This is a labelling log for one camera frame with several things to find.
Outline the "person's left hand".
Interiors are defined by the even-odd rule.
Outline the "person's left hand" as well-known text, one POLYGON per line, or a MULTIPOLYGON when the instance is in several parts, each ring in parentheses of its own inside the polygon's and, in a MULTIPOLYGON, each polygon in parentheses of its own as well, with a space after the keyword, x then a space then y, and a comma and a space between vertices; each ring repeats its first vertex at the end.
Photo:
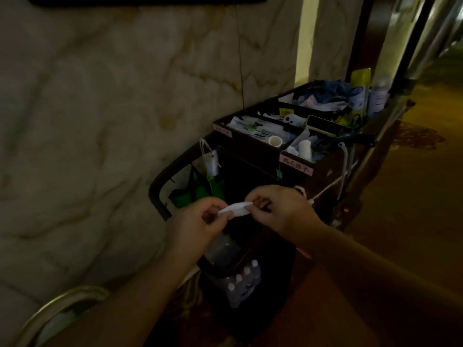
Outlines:
POLYGON ((165 256, 192 266, 217 235, 208 234, 208 224, 227 203, 216 197, 201 198, 180 209, 166 223, 165 256))

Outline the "person's right hand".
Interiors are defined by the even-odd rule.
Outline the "person's right hand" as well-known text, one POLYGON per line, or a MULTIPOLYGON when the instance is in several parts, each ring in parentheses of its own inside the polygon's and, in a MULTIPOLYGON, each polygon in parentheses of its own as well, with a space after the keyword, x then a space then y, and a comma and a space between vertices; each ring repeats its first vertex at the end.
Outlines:
POLYGON ((245 201, 270 211, 271 223, 263 225, 302 248, 309 248, 328 228, 295 188, 258 186, 246 196, 245 201))

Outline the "small white paper packet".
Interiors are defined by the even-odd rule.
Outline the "small white paper packet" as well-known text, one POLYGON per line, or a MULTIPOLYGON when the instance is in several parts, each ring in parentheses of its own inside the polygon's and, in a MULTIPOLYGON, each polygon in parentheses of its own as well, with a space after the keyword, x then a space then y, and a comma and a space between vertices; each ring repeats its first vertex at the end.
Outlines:
POLYGON ((253 202, 240 202, 231 204, 224 209, 220 210, 217 215, 221 215, 227 212, 232 214, 232 218, 248 215, 250 212, 247 209, 253 202))

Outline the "person's left forearm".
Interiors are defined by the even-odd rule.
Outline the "person's left forearm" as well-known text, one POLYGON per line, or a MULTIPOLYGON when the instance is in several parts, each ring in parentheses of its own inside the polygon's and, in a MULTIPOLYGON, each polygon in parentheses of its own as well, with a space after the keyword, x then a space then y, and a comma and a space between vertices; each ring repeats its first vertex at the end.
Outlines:
POLYGON ((156 262, 43 347, 142 347, 206 248, 190 243, 166 249, 156 262))

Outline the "person's right forearm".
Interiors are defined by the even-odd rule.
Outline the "person's right forearm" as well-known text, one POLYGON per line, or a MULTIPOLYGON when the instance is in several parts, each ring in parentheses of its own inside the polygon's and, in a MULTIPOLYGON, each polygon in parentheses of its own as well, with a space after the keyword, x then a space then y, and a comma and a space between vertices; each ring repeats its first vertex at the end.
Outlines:
POLYGON ((332 277, 384 347, 463 347, 463 298, 323 223, 295 243, 332 277))

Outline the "clear plastic bag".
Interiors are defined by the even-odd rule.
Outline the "clear plastic bag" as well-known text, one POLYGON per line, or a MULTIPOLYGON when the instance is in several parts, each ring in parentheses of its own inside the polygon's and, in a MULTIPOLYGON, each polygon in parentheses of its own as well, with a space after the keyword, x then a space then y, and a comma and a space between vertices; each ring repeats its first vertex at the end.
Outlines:
POLYGON ((241 246, 229 234, 220 232, 204 253, 214 267, 225 267, 238 257, 241 246))

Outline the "green bag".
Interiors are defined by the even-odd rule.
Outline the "green bag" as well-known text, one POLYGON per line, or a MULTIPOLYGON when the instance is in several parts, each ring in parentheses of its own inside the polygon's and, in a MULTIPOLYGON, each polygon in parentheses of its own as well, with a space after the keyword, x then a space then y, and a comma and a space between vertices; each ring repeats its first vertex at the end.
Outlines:
POLYGON ((206 197, 216 197, 225 201, 225 179, 220 175, 207 178, 193 165, 187 186, 175 189, 169 194, 170 202, 178 209, 206 197))

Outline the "dark housekeeping cart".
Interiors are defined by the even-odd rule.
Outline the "dark housekeeping cart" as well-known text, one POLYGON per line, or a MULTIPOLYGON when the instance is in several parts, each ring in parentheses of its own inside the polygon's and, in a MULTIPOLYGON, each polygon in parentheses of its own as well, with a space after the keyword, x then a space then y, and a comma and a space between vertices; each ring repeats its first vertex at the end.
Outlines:
MULTIPOLYGON (((239 201, 252 189, 261 185, 300 186, 308 202, 315 206, 322 221, 340 221, 340 229, 352 221, 356 214, 346 214, 348 202, 359 200, 365 186, 381 168, 386 148, 397 132, 399 120, 415 103, 403 95, 389 99, 385 108, 367 123, 347 137, 333 137, 322 149, 325 154, 320 162, 309 162, 281 148, 265 147, 263 142, 251 141, 240 132, 229 138, 217 131, 205 139, 218 148, 219 161, 225 163, 226 202, 239 201), (279 162, 283 153, 314 168, 313 176, 305 175, 279 162)), ((232 115, 219 119, 215 124, 224 126, 232 115)), ((232 220, 225 229, 241 251, 237 258, 225 267, 214 267, 202 256, 198 261, 201 270, 199 286, 211 308, 222 320, 227 332, 243 345, 251 344, 273 321, 287 297, 315 267, 306 254, 296 249, 268 227, 258 224, 250 215, 244 220, 232 220), (238 274, 245 261, 256 259, 262 268, 261 283, 236 309, 225 302, 225 295, 212 283, 226 274, 238 274)))

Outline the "small white paper bag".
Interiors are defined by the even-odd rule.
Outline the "small white paper bag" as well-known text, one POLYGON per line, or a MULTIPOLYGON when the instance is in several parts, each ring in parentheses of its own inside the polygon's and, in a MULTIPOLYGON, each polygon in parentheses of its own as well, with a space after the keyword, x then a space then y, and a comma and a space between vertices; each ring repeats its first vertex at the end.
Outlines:
POLYGON ((213 179, 219 175, 219 170, 221 168, 218 161, 217 150, 213 150, 204 138, 200 139, 199 144, 207 178, 213 179))

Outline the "pack of water bottles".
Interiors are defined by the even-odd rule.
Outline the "pack of water bottles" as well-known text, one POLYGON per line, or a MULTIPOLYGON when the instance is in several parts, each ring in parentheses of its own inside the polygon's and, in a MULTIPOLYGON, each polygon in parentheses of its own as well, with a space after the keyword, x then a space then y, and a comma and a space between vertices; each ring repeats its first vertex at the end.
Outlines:
POLYGON ((238 308, 261 283, 261 279, 261 267, 256 259, 246 264, 239 274, 222 279, 229 306, 238 308))

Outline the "pile of white amenity packets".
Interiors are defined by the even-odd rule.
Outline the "pile of white amenity packets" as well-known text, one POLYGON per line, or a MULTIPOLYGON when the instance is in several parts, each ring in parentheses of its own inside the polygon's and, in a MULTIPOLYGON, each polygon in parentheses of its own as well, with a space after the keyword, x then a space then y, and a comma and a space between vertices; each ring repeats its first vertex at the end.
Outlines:
POLYGON ((277 136, 282 139, 282 144, 286 144, 297 137, 296 134, 284 130, 282 125, 252 116, 234 116, 227 127, 263 142, 268 142, 270 137, 277 136))

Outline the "blue cloth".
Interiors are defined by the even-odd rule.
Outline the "blue cloth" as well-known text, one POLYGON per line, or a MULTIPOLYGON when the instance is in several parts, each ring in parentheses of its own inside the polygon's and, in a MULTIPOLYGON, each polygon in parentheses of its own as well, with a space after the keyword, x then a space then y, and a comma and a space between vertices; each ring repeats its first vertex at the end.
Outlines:
POLYGON ((345 81, 315 80, 308 83, 303 97, 308 99, 314 96, 319 104, 348 102, 350 90, 350 83, 345 81))

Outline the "yellow spray can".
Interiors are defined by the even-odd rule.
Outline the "yellow spray can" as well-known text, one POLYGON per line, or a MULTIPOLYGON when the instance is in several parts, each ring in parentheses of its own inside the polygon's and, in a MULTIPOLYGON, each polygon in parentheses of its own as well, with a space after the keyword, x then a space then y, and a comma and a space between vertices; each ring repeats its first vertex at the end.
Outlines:
POLYGON ((360 126, 363 122, 371 84, 371 68, 354 70, 350 75, 349 103, 350 125, 360 126))

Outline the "white spray bottle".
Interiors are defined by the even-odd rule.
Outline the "white spray bottle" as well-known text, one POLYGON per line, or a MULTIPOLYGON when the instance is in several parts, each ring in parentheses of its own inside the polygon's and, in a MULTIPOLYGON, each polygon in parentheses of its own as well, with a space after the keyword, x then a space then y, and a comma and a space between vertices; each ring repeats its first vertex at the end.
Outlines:
POLYGON ((389 98, 391 85, 392 79, 390 74, 383 73, 375 76, 369 92, 367 110, 368 118, 373 118, 384 109, 389 98))

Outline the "brass rail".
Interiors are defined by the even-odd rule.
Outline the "brass rail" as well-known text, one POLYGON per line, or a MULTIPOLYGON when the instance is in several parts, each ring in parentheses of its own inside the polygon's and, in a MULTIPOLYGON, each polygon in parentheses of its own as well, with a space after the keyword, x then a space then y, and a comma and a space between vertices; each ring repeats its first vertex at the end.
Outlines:
POLYGON ((53 298, 21 327, 7 347, 43 347, 51 338, 100 305, 110 292, 101 286, 77 286, 53 298))

